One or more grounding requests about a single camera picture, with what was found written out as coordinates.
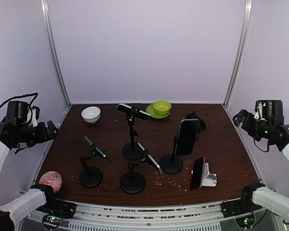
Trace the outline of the front aluminium rail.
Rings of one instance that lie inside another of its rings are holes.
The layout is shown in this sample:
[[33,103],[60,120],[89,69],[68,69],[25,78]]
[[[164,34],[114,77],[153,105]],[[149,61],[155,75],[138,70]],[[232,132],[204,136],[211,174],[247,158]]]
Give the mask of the front aluminium rail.
[[77,203],[57,231],[243,231],[249,214],[226,218],[221,202],[157,207]]

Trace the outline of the white ceramic bowl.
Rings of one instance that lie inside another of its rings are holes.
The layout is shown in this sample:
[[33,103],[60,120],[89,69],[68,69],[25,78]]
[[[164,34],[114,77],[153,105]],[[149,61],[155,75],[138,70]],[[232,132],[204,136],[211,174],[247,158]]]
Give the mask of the white ceramic bowl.
[[87,123],[94,124],[101,117],[101,109],[97,106],[90,106],[82,110],[81,117]]

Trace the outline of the black round-base stand front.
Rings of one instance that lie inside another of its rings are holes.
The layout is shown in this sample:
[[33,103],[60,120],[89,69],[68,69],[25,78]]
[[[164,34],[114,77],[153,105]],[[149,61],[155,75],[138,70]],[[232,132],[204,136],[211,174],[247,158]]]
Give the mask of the black round-base stand front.
[[123,174],[120,178],[119,184],[120,188],[127,194],[135,195],[141,193],[146,186],[146,179],[143,174],[134,170],[135,167],[145,163],[147,161],[147,156],[149,155],[149,150],[144,149],[141,159],[137,163],[128,163],[128,172]]

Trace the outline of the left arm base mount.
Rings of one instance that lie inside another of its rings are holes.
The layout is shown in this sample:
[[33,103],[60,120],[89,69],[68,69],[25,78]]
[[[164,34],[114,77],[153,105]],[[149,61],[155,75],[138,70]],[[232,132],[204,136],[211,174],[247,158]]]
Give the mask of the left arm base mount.
[[74,217],[77,205],[75,203],[53,200],[37,208],[37,211],[55,215],[58,218],[70,219]]

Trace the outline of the left aluminium frame post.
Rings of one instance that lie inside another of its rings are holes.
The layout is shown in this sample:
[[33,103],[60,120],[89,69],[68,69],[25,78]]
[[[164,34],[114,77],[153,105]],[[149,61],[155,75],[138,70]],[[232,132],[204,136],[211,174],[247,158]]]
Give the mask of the left aluminium frame post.
[[62,76],[61,67],[59,64],[59,59],[58,59],[58,54],[57,54],[57,50],[55,46],[55,40],[54,40],[52,24],[51,24],[49,3],[47,0],[41,0],[40,2],[41,2],[41,11],[42,11],[42,15],[43,15],[44,23],[45,23],[46,33],[48,37],[48,44],[50,47],[51,58],[52,58],[56,78],[57,78],[58,85],[59,85],[61,94],[63,96],[64,102],[65,102],[65,105],[67,108],[69,108],[71,106],[71,102],[70,102],[70,99],[66,90],[66,86],[65,86],[64,79]]

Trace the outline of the right aluminium frame post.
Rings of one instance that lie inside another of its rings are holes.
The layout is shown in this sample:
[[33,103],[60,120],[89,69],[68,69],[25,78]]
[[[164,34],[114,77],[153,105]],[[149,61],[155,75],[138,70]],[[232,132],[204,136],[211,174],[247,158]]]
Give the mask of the right aluminium frame post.
[[244,8],[244,13],[243,13],[241,32],[240,32],[240,38],[239,38],[239,43],[237,47],[235,62],[234,62],[230,82],[228,85],[228,89],[226,92],[226,96],[223,102],[223,106],[227,110],[230,109],[230,105],[233,100],[233,97],[236,91],[236,86],[239,80],[239,75],[240,75],[242,62],[243,62],[243,55],[247,46],[249,32],[250,32],[253,2],[254,2],[253,0],[245,1],[245,8]]

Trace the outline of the red patterned bowl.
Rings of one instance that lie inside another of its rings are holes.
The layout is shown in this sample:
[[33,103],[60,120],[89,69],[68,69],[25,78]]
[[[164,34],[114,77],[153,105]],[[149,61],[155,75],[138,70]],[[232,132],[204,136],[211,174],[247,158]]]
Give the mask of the red patterned bowl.
[[59,193],[63,186],[63,180],[58,172],[48,171],[41,176],[39,184],[51,186],[54,193]]

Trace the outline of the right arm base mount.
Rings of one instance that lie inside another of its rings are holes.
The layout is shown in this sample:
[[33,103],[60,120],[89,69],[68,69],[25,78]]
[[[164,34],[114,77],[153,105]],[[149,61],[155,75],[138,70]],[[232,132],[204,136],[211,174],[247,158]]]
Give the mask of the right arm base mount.
[[260,205],[251,202],[242,202],[241,199],[233,201],[224,200],[220,206],[224,218],[252,213],[256,210],[262,209]]

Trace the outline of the large black smartphone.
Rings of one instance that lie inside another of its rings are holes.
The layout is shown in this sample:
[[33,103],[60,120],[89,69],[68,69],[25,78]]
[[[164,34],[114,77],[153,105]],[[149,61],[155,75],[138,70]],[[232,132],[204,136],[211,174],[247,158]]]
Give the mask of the large black smartphone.
[[195,111],[189,112],[186,119],[198,119],[199,120],[198,132],[201,132],[202,130],[207,129],[206,122],[202,118],[200,118],[200,116]]

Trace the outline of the teal phone on left stand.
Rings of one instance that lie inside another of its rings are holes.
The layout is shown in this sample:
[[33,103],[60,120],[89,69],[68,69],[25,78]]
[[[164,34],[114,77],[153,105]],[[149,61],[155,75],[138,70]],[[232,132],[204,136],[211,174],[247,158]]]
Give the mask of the teal phone on left stand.
[[92,157],[99,156],[101,158],[106,158],[106,154],[102,152],[97,145],[95,145],[87,136],[84,137],[85,140],[89,143],[90,145],[90,153]]

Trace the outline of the pink cased smartphone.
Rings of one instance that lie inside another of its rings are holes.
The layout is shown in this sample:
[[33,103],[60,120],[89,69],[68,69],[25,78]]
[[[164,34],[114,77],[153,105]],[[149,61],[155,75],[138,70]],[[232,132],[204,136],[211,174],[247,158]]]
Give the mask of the pink cased smartphone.
[[204,174],[205,157],[200,157],[194,162],[190,190],[201,188]]

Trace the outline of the blue phone on right stand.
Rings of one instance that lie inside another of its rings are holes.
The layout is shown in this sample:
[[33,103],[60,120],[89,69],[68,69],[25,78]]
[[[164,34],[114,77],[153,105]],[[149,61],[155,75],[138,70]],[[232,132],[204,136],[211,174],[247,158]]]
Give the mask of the blue phone on right stand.
[[198,133],[198,128],[198,119],[183,119],[180,122],[180,127],[177,134],[177,144],[175,148],[176,156],[192,154]]

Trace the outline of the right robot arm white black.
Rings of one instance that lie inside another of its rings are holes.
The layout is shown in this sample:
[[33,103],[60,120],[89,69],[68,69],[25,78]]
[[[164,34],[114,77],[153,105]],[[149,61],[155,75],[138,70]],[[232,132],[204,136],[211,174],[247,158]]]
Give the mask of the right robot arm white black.
[[[284,123],[281,100],[257,100],[254,114],[242,109],[232,120],[236,127],[241,127],[252,137],[254,143],[266,139],[267,147],[275,145],[289,161],[289,124]],[[246,213],[255,205],[283,218],[284,224],[289,226],[289,197],[262,183],[254,183],[243,188],[237,208]]]

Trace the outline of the green plastic plate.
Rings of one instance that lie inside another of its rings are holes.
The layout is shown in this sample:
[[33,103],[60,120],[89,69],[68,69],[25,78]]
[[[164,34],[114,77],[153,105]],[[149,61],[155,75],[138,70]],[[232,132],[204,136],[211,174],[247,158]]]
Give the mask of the green plastic plate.
[[149,113],[152,118],[163,119],[163,118],[166,118],[170,115],[171,110],[168,110],[165,113],[158,113],[157,110],[154,109],[153,104],[150,104],[147,106],[146,112]]

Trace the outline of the black round-base stand back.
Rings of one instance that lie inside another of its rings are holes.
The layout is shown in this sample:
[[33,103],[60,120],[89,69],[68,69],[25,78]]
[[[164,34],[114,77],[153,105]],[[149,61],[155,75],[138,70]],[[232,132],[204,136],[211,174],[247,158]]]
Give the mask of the black round-base stand back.
[[138,137],[138,133],[134,130],[134,117],[131,115],[126,115],[127,123],[130,127],[129,135],[130,135],[130,142],[125,144],[122,148],[122,155],[127,160],[135,161],[141,158],[142,151],[139,147],[135,145],[135,137]]

